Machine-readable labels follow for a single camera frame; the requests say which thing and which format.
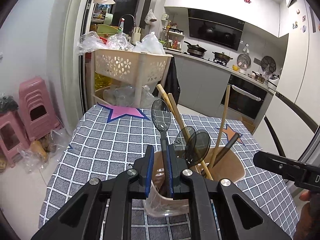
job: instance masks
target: oven door handle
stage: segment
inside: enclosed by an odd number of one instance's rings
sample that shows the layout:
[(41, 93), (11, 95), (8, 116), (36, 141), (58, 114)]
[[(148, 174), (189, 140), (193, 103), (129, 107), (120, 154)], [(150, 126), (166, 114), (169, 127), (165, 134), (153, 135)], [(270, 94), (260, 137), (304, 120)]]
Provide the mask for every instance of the oven door handle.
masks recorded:
[(242, 95), (244, 95), (244, 96), (247, 96), (247, 97), (249, 97), (249, 98), (251, 98), (251, 99), (253, 99), (253, 100), (256, 100), (256, 101), (258, 101), (258, 102), (261, 101), (261, 98), (258, 98), (258, 97), (256, 97), (256, 96), (248, 93), (247, 91), (244, 91), (244, 90), (236, 87), (235, 85), (232, 85), (232, 88), (233, 88), (234, 91), (237, 91), (238, 93), (240, 93), (240, 94), (242, 94)]

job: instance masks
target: person's hand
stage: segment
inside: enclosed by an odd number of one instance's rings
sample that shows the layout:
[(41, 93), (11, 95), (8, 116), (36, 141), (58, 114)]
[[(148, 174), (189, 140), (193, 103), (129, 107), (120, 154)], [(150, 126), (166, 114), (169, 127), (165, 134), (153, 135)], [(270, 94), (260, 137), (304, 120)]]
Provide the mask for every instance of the person's hand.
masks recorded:
[[(311, 198), (311, 191), (303, 192), (299, 199), (301, 201), (310, 201)], [(306, 238), (308, 233), (310, 232), (310, 229), (313, 225), (313, 218), (310, 215), (310, 202), (306, 203), (302, 210), (300, 215), (300, 220), (297, 223), (296, 226), (296, 232), (294, 233), (293, 240), (303, 240)]]

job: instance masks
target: orange star pattern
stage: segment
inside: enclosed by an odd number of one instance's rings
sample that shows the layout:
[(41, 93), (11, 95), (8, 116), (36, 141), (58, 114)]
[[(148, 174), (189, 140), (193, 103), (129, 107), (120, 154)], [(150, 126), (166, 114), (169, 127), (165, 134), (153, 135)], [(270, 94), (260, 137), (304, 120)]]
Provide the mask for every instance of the orange star pattern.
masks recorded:
[[(236, 133), (235, 131), (233, 131), (233, 129), (229, 126), (229, 125), (227, 125), (226, 124), (226, 128), (223, 128), (223, 132), (227, 135), (227, 139), (228, 139), (228, 141), (230, 141), (231, 140), (231, 138), (234, 136), (234, 134)], [(243, 145), (244, 145), (244, 143), (243, 143), (243, 141), (241, 140), (241, 136), (242, 136), (242, 134), (240, 134), (240, 138), (237, 140), (239, 143), (242, 143)]]

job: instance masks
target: rice cooker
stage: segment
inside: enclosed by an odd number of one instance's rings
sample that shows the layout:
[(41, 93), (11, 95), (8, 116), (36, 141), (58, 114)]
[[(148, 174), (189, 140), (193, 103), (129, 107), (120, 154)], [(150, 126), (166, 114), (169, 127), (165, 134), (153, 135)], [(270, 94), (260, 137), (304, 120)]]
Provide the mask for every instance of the rice cooker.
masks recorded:
[(279, 75), (272, 75), (272, 77), (269, 78), (268, 80), (268, 87), (273, 89), (273, 90), (276, 90), (277, 88), (277, 85), (279, 83)]

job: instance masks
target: floral cutout basket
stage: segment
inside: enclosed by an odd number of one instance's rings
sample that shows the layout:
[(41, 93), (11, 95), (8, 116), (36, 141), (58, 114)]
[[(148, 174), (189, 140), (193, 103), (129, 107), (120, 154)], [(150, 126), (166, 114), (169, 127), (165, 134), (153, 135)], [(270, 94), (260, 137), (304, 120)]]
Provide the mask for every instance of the floral cutout basket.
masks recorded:
[(130, 85), (144, 86), (162, 79), (172, 55), (99, 49), (95, 52), (96, 72)]

